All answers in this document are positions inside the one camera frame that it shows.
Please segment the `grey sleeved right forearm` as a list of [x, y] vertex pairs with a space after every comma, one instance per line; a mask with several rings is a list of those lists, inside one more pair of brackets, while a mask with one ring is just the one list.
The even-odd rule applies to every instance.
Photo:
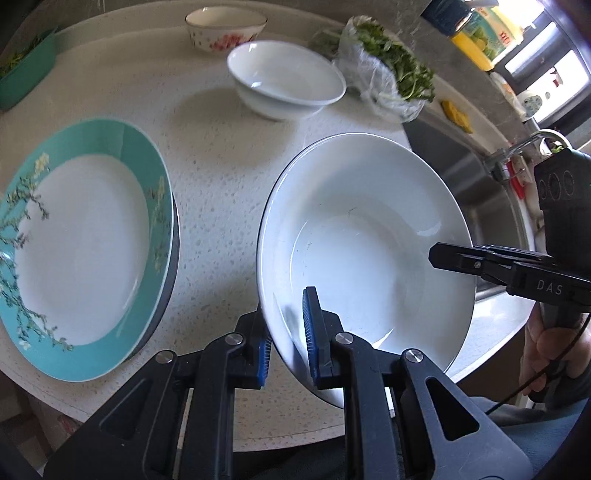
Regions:
[[590, 367], [577, 378], [563, 377], [542, 410], [503, 405], [489, 415], [528, 456], [538, 474], [577, 423], [590, 397]]

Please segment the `person's right hand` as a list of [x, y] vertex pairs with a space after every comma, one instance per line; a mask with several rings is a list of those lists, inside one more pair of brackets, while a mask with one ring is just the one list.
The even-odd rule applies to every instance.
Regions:
[[[532, 310], [525, 329], [519, 383], [523, 384], [547, 367], [572, 342], [576, 329], [544, 327], [540, 310]], [[550, 389], [544, 403], [549, 410], [560, 409], [590, 397], [590, 327], [565, 355], [565, 377]]]

